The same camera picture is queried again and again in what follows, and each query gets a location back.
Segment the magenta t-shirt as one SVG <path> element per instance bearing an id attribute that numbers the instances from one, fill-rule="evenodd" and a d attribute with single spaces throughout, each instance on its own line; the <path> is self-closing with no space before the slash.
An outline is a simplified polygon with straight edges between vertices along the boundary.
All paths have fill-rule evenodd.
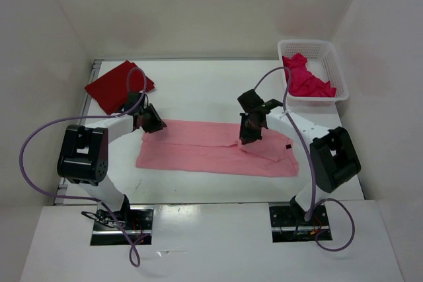
<path id="1" fill-rule="evenodd" d="M 336 88 L 332 87 L 330 81 L 323 82 L 320 78 L 310 72 L 306 64 L 307 58 L 300 53 L 291 58 L 283 56 L 284 67 L 291 70 L 291 83 L 289 93 L 298 97 L 323 97 L 333 98 L 336 95 Z"/>

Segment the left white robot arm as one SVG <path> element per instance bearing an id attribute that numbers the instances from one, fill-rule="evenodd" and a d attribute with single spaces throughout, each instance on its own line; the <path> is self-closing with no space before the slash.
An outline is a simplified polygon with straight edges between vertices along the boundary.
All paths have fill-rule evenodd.
<path id="1" fill-rule="evenodd" d="M 88 126 L 69 125 L 65 130 L 58 159 L 58 174 L 72 184 L 83 188 L 91 198 L 99 199 L 95 214 L 84 216 L 109 228 L 128 229 L 138 216 L 131 210 L 129 199 L 117 190 L 108 172 L 108 145 L 114 140 L 141 128 L 155 133 L 166 128 L 148 96 L 130 92 L 123 110 Z"/>

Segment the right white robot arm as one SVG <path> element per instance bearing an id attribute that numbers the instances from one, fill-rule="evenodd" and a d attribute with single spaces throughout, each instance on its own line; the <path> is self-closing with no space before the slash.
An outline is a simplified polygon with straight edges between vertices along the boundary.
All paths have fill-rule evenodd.
<path id="1" fill-rule="evenodd" d="M 304 225 L 313 217 L 317 203 L 348 182 L 361 170 L 349 133 L 343 127 L 331 129 L 313 123 L 271 99 L 265 102 L 250 89 L 237 98 L 243 112 L 239 139 L 243 149 L 264 155 L 266 159 L 280 158 L 276 150 L 289 149 L 271 133 L 282 134 L 303 146 L 311 171 L 311 183 L 289 202 L 290 217 Z"/>

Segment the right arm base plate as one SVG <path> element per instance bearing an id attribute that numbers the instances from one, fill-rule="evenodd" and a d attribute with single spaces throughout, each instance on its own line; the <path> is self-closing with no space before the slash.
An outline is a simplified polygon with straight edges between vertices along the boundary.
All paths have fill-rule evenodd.
<path id="1" fill-rule="evenodd" d="M 300 224 L 291 214 L 289 203 L 269 204 L 270 225 L 273 243 L 310 242 L 316 235 L 318 240 L 332 240 L 327 211 L 324 205 L 318 206 L 310 221 Z"/>

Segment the dark red t-shirt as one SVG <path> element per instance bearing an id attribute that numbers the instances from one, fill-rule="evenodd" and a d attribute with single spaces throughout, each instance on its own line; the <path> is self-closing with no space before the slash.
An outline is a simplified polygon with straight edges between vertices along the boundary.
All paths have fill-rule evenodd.
<path id="1" fill-rule="evenodd" d="M 85 87 L 88 95 L 97 101 L 100 108 L 111 115 L 118 111 L 119 107 L 126 103 L 128 96 L 127 79 L 129 72 L 137 65 L 125 61 L 113 68 L 105 75 Z"/>

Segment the pink t-shirt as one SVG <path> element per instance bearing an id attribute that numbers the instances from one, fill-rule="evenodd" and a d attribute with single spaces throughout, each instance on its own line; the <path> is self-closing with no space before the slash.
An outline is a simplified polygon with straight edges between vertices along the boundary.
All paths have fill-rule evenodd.
<path id="1" fill-rule="evenodd" d="M 144 133 L 137 168 L 181 170 L 269 178 L 296 177 L 293 140 L 271 129 L 242 145 L 235 123 L 167 120 L 167 127 Z"/>

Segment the white plastic basket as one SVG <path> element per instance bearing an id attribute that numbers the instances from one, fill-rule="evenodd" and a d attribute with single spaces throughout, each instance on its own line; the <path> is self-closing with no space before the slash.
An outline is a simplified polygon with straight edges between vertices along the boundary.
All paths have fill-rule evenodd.
<path id="1" fill-rule="evenodd" d="M 288 104 L 308 106 L 328 106 L 349 97 L 348 86 L 334 46 L 324 40 L 290 39 L 280 40 L 277 44 L 278 56 L 292 58 L 300 53 L 307 58 L 306 68 L 324 83 L 330 81 L 336 88 L 334 97 L 293 96 L 288 93 Z"/>

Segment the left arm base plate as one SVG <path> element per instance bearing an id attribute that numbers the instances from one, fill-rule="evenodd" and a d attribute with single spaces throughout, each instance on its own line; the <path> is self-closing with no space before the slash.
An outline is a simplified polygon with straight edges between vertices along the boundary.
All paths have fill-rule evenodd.
<path id="1" fill-rule="evenodd" d="M 151 245 L 153 228 L 153 207 L 131 209 L 133 217 L 120 223 L 126 234 L 135 245 Z M 95 213 L 82 211 L 82 216 L 94 221 L 91 235 L 91 246 L 123 246 L 128 245 L 124 234 L 107 211 L 97 210 Z"/>

